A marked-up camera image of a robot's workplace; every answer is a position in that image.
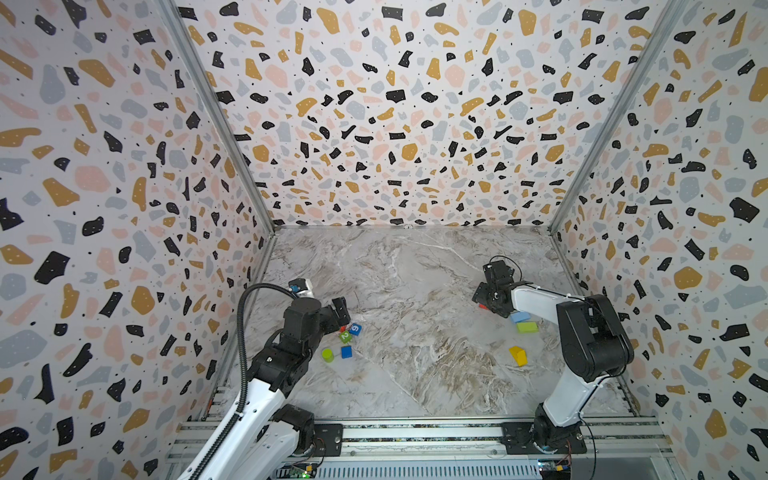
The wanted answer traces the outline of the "light blue block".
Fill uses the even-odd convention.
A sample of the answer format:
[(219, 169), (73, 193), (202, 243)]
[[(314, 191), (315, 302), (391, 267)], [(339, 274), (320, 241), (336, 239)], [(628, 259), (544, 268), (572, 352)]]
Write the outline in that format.
[(521, 323), (521, 322), (530, 321), (531, 320), (531, 315), (529, 313), (527, 313), (527, 312), (516, 311), (516, 312), (513, 312), (509, 316), (509, 319), (512, 322), (514, 322), (515, 324), (517, 324), (517, 323)]

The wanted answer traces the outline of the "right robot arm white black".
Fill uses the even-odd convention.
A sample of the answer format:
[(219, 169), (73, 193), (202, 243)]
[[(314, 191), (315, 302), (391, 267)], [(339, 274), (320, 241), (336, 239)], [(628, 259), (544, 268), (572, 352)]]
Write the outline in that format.
[(472, 301), (502, 317), (526, 313), (555, 324), (565, 362), (529, 432), (519, 433), (515, 442), (546, 453), (577, 446), (584, 407), (604, 381), (620, 376), (634, 360), (617, 312), (601, 294), (579, 297), (515, 280), (514, 269), (502, 259), (485, 264), (483, 272)]

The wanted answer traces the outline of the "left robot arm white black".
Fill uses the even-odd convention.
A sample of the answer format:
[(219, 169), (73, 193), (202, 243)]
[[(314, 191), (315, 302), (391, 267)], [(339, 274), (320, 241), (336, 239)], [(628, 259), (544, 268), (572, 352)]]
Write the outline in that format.
[(314, 448), (314, 415), (287, 398), (307, 373), (323, 337), (351, 318), (346, 299), (327, 306), (294, 299), (283, 326), (243, 371), (241, 393), (182, 479), (268, 479), (294, 456)]

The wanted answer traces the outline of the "lime green cylinder block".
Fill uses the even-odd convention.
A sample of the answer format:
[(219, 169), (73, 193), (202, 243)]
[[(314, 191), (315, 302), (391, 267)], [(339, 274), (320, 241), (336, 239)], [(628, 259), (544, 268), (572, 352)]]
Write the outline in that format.
[(335, 355), (334, 352), (330, 348), (326, 348), (322, 350), (322, 359), (326, 363), (331, 363), (334, 361)]

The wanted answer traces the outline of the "yellow wedge block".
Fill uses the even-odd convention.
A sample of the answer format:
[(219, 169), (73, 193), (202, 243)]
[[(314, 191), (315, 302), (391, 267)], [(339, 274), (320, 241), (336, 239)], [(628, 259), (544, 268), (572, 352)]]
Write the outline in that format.
[(523, 367), (528, 364), (527, 352), (522, 347), (510, 347), (509, 353), (518, 367)]

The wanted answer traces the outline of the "left electronics board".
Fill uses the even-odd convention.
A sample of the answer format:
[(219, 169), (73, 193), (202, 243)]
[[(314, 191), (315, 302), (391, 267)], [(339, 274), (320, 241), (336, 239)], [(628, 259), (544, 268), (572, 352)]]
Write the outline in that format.
[(315, 463), (287, 465), (277, 471), (277, 479), (315, 479), (318, 467)]

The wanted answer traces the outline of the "electronics board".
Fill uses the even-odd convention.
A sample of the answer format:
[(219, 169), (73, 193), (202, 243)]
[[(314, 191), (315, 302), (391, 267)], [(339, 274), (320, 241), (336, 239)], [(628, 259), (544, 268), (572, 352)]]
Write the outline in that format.
[(315, 479), (318, 467), (315, 463), (287, 465), (277, 471), (277, 479)]
[(542, 480), (570, 480), (571, 465), (566, 460), (540, 460), (537, 468)]

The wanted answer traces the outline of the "right electronics board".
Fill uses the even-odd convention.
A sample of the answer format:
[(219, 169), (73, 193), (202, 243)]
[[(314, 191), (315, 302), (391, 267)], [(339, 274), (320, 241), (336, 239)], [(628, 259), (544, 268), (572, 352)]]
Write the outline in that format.
[(571, 465), (566, 460), (540, 460), (537, 468), (542, 480), (570, 480)]

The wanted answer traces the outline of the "right corner aluminium profile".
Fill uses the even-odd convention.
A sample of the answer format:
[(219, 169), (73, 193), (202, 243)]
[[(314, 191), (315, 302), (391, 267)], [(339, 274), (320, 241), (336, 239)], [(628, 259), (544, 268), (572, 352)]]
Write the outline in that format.
[(633, 104), (633, 98), (640, 90), (648, 70), (656, 61), (667, 38), (672, 33), (676, 23), (682, 17), (686, 1), (669, 0), (661, 11), (659, 18), (654, 25), (650, 39), (647, 41), (645, 49), (639, 56), (635, 67), (630, 72), (627, 82), (622, 87), (614, 106), (610, 110), (603, 126), (598, 130), (596, 139), (592, 142), (588, 150), (586, 159), (582, 163), (577, 173), (573, 176), (573, 182), (568, 188), (563, 201), (556, 210), (554, 218), (548, 226), (548, 233), (552, 238), (564, 224), (570, 208), (578, 198), (580, 189), (587, 183), (589, 174), (597, 165), (600, 156), (614, 131), (618, 128), (621, 119), (626, 115), (628, 109)]

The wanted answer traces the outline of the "corner aluminium profile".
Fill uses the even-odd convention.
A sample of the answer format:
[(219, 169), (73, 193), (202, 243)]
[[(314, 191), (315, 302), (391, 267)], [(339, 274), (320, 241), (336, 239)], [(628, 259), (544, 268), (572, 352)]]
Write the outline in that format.
[(162, 17), (169, 30), (170, 37), (178, 48), (179, 56), (189, 70), (191, 80), (199, 93), (200, 100), (208, 112), (211, 122), (219, 134), (234, 164), (235, 171), (243, 184), (243, 188), (254, 207), (258, 224), (265, 231), (265, 235), (268, 238), (272, 238), (275, 234), (273, 222), (268, 215), (267, 208), (243, 158), (243, 153), (237, 145), (234, 133), (220, 107), (215, 90), (208, 82), (203, 64), (197, 55), (193, 41), (178, 12), (177, 5), (171, 0), (158, 0), (156, 4), (159, 9), (159, 15)]
[(573, 182), (568, 188), (563, 201), (556, 210), (554, 218), (548, 226), (548, 233), (552, 238), (564, 224), (570, 208), (578, 198), (580, 189), (587, 183), (589, 174), (597, 165), (600, 156), (614, 131), (618, 128), (621, 119), (626, 115), (628, 109), (633, 104), (633, 98), (640, 90), (648, 70), (656, 61), (667, 38), (672, 33), (676, 23), (682, 17), (686, 1), (669, 0), (661, 11), (659, 18), (654, 25), (650, 39), (647, 41), (645, 49), (639, 56), (635, 67), (630, 72), (627, 82), (622, 87), (614, 106), (610, 110), (603, 126), (598, 130), (596, 139), (592, 142), (588, 150), (586, 159), (582, 163), (577, 173), (573, 176)]

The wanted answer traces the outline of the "left corner aluminium profile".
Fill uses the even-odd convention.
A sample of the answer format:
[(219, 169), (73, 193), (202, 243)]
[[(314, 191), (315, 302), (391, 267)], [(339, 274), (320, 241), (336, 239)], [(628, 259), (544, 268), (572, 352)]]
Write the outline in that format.
[(268, 215), (267, 208), (243, 158), (243, 153), (237, 145), (234, 133), (220, 107), (215, 90), (208, 82), (203, 64), (197, 55), (193, 41), (178, 12), (177, 5), (171, 0), (158, 0), (156, 4), (159, 9), (159, 15), (162, 17), (169, 30), (170, 37), (178, 48), (179, 56), (189, 70), (191, 80), (199, 93), (200, 100), (208, 112), (211, 122), (219, 134), (234, 164), (235, 171), (243, 184), (243, 188), (254, 207), (258, 224), (265, 231), (265, 235), (268, 238), (272, 238), (275, 234), (273, 222)]

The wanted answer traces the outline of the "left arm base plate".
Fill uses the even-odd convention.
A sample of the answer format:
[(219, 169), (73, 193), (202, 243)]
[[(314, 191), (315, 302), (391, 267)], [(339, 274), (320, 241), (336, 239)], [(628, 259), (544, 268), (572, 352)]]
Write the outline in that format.
[(281, 421), (277, 426), (288, 428), (289, 438), (295, 445), (290, 458), (339, 457), (342, 453), (344, 425), (342, 423), (320, 423), (296, 426)]

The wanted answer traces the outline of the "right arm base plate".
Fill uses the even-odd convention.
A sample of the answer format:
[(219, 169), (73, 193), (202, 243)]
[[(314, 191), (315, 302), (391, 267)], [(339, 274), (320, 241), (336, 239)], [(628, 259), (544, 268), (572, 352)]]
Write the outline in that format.
[(587, 447), (580, 424), (556, 427), (546, 419), (501, 424), (501, 443), (508, 455), (538, 455), (567, 453), (584, 454)]

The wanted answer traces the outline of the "aluminium mounting rail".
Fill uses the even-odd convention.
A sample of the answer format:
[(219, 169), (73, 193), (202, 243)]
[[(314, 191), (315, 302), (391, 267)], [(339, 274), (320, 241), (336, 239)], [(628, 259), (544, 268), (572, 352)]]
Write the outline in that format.
[[(541, 479), (537, 462), (566, 460), (571, 479), (682, 479), (684, 473), (659, 423), (644, 417), (582, 420), (584, 454), (508, 455), (501, 424), (523, 418), (390, 418), (315, 420), (344, 425), (339, 457), (293, 457), (285, 465), (315, 463), (315, 479)], [(171, 447), (167, 478), (182, 479), (215, 422), (181, 427)], [(277, 479), (277, 471), (268, 479)]]

